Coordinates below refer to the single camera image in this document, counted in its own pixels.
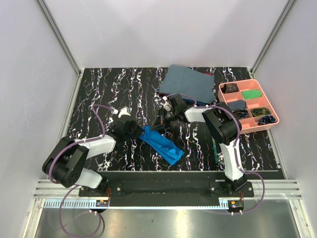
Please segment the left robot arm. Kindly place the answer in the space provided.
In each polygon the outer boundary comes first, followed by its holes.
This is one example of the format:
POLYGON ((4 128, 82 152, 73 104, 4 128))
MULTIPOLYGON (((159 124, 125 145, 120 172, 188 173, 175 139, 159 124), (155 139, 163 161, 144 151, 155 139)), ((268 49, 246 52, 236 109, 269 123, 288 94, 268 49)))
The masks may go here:
POLYGON ((65 188, 88 187, 95 196, 106 193, 107 184, 98 172, 84 168, 86 160, 119 149, 127 140, 137 139, 144 130, 130 116, 122 116, 109 131, 98 137, 73 140, 63 137, 42 165, 53 183, 65 188))

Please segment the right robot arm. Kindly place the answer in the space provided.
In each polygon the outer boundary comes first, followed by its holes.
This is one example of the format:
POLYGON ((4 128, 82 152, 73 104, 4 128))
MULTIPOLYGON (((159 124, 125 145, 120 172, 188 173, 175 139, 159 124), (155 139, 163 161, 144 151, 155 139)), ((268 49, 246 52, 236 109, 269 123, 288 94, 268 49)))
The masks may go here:
POLYGON ((162 99, 151 129, 168 128, 173 121, 205 123, 223 154, 225 181, 220 183, 219 192, 233 197, 241 193, 247 182, 239 153, 242 126, 228 105, 220 102, 211 106, 189 106, 181 94, 167 95, 162 99))

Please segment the blue cloth napkin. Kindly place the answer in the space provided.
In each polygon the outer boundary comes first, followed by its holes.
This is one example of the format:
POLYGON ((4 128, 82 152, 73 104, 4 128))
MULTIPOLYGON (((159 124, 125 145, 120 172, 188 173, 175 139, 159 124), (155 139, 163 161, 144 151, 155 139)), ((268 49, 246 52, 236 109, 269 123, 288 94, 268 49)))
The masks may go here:
POLYGON ((139 138, 150 145, 169 165, 173 166, 184 155, 184 152, 171 140, 157 131, 151 130, 150 126, 145 126, 142 129, 143 134, 139 138))

